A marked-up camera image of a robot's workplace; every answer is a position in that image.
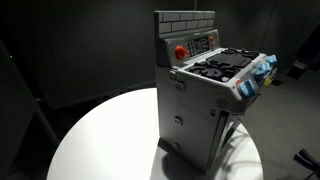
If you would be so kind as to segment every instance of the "toy stove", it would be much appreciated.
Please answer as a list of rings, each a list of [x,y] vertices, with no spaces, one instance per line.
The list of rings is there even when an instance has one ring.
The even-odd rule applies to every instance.
[[[204,171],[276,64],[274,55],[221,48],[214,16],[213,11],[155,12],[160,138]]]

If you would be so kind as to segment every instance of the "white round table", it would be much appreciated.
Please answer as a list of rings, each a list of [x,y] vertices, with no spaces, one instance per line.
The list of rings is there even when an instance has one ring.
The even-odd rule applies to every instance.
[[[156,89],[117,96],[72,127],[55,152],[47,179],[263,179],[259,153],[243,125],[207,173],[158,147],[158,140]]]

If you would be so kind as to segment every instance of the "dark gray wall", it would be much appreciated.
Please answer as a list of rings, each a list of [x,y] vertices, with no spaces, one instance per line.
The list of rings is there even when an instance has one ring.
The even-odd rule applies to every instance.
[[[0,42],[0,179],[5,179],[34,112],[8,58]]]
[[[291,67],[311,27],[320,22],[318,4],[319,0],[199,0],[198,10],[216,11],[223,47],[276,54],[284,70]]]
[[[0,10],[55,108],[154,81],[153,12],[193,5],[193,0],[6,0]]]

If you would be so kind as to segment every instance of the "stove burner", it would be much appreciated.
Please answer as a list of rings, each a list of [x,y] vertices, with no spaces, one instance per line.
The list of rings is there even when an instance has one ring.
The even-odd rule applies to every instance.
[[[207,58],[206,61],[195,63],[188,71],[220,82],[227,82],[258,56],[258,52],[228,48]]]

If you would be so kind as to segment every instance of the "dark floor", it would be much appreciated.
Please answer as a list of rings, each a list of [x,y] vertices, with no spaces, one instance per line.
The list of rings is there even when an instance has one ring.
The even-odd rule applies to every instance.
[[[284,83],[262,89],[244,125],[257,145],[266,180],[300,180],[311,172],[295,163],[293,155],[305,148],[320,160],[320,73],[308,71],[300,80],[278,74],[277,79]],[[57,111],[43,108],[62,138],[78,119],[106,99]],[[34,118],[8,180],[45,179],[54,148],[39,129]]]

